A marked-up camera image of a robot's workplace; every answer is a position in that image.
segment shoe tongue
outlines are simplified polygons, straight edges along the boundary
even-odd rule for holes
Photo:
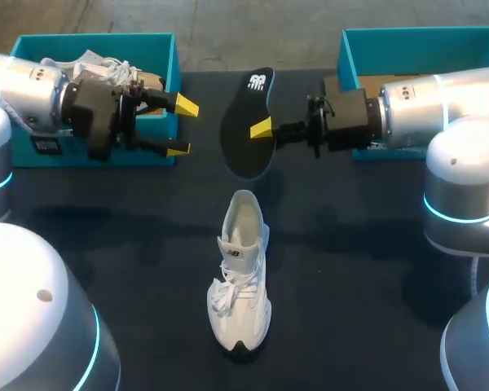
[[[250,247],[241,247],[222,238],[218,238],[218,244],[228,269],[243,275],[252,273],[259,254],[257,244]]]

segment cable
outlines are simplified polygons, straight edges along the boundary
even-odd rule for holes
[[[478,260],[480,257],[475,256],[471,261],[471,297],[478,295],[477,276],[478,276]]]

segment black insole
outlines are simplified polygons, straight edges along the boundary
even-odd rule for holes
[[[250,128],[266,120],[274,70],[260,68],[244,75],[225,111],[219,131],[222,155],[232,173],[255,179],[267,169],[275,150],[273,138],[250,138]]]

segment shoe laces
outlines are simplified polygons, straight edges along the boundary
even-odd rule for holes
[[[227,263],[221,262],[222,276],[225,279],[221,283],[218,279],[214,279],[215,292],[211,297],[212,307],[219,315],[227,314],[238,298],[254,298],[258,291],[258,272],[261,269],[262,261],[257,261],[253,271],[247,275],[237,273],[234,270],[228,269]]]
[[[102,65],[107,67],[108,70],[108,76],[100,78],[102,81],[108,80],[113,82],[115,86],[126,86],[132,81],[138,80],[138,71],[140,69],[130,66],[127,60],[120,61],[113,57],[107,57]]]

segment shoe insole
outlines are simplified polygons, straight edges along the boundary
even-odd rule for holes
[[[225,111],[219,142],[230,171],[243,179],[255,179],[268,168],[275,151],[273,138],[251,139],[250,129],[270,121],[268,99],[275,73],[260,68],[243,76],[239,88]]]
[[[242,205],[231,230],[230,242],[241,247],[249,247],[258,238],[257,212],[252,205]]]

